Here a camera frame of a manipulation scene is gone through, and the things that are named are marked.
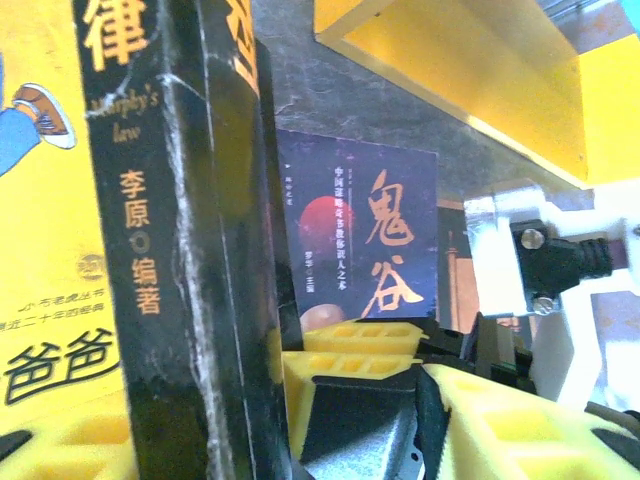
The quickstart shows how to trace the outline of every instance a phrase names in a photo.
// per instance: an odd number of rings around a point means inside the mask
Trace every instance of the yellow book cover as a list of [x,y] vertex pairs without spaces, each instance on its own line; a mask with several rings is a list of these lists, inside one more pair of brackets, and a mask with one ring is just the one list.
[[0,425],[6,427],[123,383],[72,2],[3,1],[0,17]]

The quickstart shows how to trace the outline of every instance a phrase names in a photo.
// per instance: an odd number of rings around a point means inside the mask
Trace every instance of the cartoon shoe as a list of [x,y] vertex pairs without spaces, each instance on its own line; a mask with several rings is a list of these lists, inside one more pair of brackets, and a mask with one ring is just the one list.
[[64,149],[76,146],[76,135],[69,118],[46,88],[34,83],[25,83],[14,95],[13,104],[28,107],[33,111],[36,128],[45,142]]

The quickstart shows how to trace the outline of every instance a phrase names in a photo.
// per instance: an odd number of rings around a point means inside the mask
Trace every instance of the orange chinese characters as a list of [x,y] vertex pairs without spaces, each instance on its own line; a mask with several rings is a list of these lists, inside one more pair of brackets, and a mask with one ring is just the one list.
[[89,0],[82,17],[89,25],[84,46],[92,50],[96,72],[104,70],[107,58],[127,65],[131,53],[147,46],[141,19],[146,8],[142,0]]
[[227,16],[227,26],[236,42],[239,56],[234,59],[236,72],[258,93],[258,71],[256,67],[255,41],[251,21],[249,0],[227,0],[231,12]]
[[[396,265],[404,263],[400,255],[393,255],[391,261]],[[363,318],[369,314],[376,302],[378,304],[378,310],[383,312],[397,310],[401,299],[407,303],[418,303],[424,300],[422,295],[411,290],[407,282],[393,269],[393,265],[389,262],[376,262],[371,271],[371,275],[374,277],[380,275],[380,279],[378,280],[378,286],[376,287],[373,297],[371,297],[369,304],[360,314]],[[388,279],[391,279],[393,283],[387,286]],[[385,302],[388,297],[391,297],[390,301]]]
[[160,313],[160,290],[157,287],[137,288],[136,304],[143,315],[158,315]]
[[133,282],[137,285],[157,285],[158,274],[156,262],[153,258],[135,258],[131,265]]
[[120,187],[122,187],[120,191],[131,200],[147,189],[144,183],[144,172],[129,170],[120,174]]
[[149,225],[149,208],[146,199],[124,202],[127,228],[140,228]]
[[386,178],[387,171],[383,170],[371,189],[371,195],[380,192],[381,196],[378,200],[374,200],[372,196],[369,197],[369,206],[376,219],[376,224],[365,243],[371,242],[376,233],[379,233],[380,241],[384,245],[390,247],[407,245],[415,237],[400,213],[404,187],[399,183],[384,186]]

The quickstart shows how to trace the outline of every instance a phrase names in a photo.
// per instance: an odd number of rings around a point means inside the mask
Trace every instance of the yellow shelf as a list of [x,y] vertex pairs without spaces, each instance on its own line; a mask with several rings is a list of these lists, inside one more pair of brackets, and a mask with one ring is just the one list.
[[[640,126],[635,36],[579,56],[535,0],[316,0],[315,33],[578,186],[640,175],[623,160]],[[621,140],[616,163],[604,159]]]

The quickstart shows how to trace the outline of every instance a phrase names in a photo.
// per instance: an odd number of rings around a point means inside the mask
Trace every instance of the gray surface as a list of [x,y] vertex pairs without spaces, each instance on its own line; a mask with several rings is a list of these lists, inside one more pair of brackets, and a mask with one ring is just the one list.
[[530,178],[550,192],[571,188],[491,138],[316,43],[313,0],[253,0],[253,15],[256,36],[272,55],[278,127],[435,151],[440,155],[438,193],[449,200],[514,178]]
[[555,23],[578,53],[588,52],[634,33],[622,6],[609,0],[571,10],[555,19]]

